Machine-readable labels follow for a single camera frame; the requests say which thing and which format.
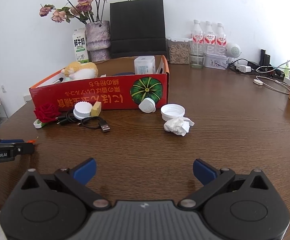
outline yellow wooden block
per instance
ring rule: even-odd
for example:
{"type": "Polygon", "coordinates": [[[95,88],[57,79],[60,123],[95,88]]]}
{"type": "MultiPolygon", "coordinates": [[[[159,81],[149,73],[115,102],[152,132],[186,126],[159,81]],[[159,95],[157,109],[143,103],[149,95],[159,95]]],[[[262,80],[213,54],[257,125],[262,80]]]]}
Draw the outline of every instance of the yellow wooden block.
{"type": "Polygon", "coordinates": [[[91,116],[99,116],[100,112],[102,110],[102,103],[99,101],[96,101],[93,105],[91,116]]]}

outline white wall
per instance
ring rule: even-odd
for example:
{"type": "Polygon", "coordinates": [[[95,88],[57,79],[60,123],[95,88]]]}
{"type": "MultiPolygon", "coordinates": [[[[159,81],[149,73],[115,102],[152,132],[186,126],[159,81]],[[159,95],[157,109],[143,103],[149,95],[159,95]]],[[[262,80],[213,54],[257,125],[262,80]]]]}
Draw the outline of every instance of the white wall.
{"type": "MultiPolygon", "coordinates": [[[[74,61],[72,33],[82,23],[54,23],[38,15],[40,4],[65,0],[0,0],[0,95],[8,114],[23,104],[28,88],[74,61]]],[[[242,57],[259,61],[259,49],[271,64],[290,59],[290,0],[164,0],[167,37],[189,37],[193,19],[222,22],[228,40],[242,57]]],[[[104,19],[109,19],[109,4],[104,19]]]]}

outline red cardboard box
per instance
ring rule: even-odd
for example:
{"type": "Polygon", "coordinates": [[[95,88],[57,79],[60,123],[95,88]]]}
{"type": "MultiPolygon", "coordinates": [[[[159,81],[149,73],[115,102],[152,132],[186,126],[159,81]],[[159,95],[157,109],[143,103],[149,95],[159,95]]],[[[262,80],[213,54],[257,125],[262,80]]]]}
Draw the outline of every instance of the red cardboard box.
{"type": "Polygon", "coordinates": [[[52,84],[62,76],[61,70],[53,73],[29,89],[35,107],[54,103],[61,112],[73,108],[79,101],[102,103],[102,109],[137,109],[140,102],[152,98],[159,109],[168,101],[169,69],[164,56],[155,56],[156,74],[119,75],[134,72],[134,59],[125,57],[97,64],[98,76],[52,84]]]}

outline flower vase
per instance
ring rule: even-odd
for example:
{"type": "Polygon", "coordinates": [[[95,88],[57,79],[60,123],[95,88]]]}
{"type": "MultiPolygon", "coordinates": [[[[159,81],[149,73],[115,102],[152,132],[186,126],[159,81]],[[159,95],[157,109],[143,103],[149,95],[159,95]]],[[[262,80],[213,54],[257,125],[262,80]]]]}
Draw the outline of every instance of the flower vase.
{"type": "Polygon", "coordinates": [[[92,62],[110,59],[109,21],[88,23],[85,33],[87,50],[91,52],[92,62]]]}

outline plastic water bottle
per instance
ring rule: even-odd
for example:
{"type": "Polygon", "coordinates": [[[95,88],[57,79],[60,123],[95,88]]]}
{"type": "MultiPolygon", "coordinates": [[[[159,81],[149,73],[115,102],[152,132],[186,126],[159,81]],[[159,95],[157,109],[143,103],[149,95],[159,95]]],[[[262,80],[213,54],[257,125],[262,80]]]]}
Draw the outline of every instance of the plastic water bottle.
{"type": "Polygon", "coordinates": [[[224,32],[224,25],[222,23],[217,23],[217,27],[217,54],[223,56],[226,53],[226,34],[224,32]]]}
{"type": "Polygon", "coordinates": [[[204,44],[207,53],[215,53],[216,35],[213,31],[212,24],[206,21],[206,32],[204,35],[204,44]]]}
{"type": "Polygon", "coordinates": [[[194,20],[194,28],[192,31],[192,49],[191,54],[196,56],[203,55],[204,32],[201,29],[200,21],[194,20]]]}

